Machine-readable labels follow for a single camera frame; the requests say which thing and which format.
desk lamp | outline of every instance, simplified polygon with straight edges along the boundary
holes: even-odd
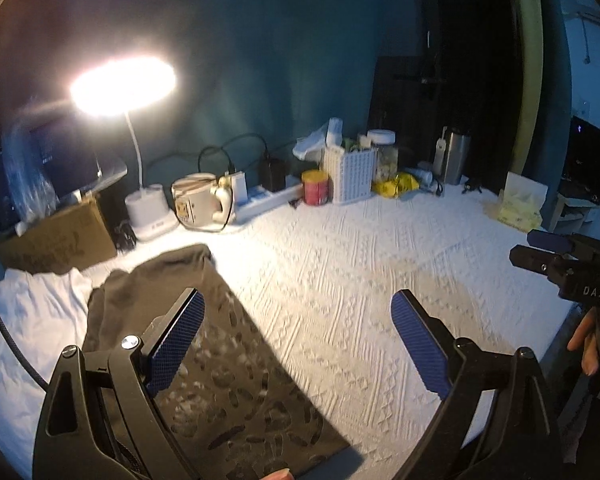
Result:
[[[160,236],[178,225],[167,206],[162,186],[142,184],[142,157],[129,112],[159,101],[176,85],[173,67],[156,57],[112,60],[82,74],[71,86],[71,96],[81,111],[92,116],[124,115],[136,148],[139,189],[125,198],[131,226],[139,240]]]

yellow lid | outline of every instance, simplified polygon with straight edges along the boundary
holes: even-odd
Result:
[[[302,181],[307,184],[320,184],[329,179],[329,175],[320,170],[309,170],[302,174]]]

white jar lid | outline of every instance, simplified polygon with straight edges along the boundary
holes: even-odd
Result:
[[[395,144],[395,132],[391,130],[369,130],[366,136],[376,145],[388,146]]]

black power adapter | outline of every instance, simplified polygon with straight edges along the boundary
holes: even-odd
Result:
[[[260,185],[273,193],[286,187],[286,164],[280,158],[274,158],[266,153],[258,164],[258,179]]]

white plastic basket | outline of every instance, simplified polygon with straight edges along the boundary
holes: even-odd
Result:
[[[371,195],[371,179],[376,164],[376,150],[343,153],[326,148],[322,170],[330,177],[330,195],[334,204],[347,204]]]

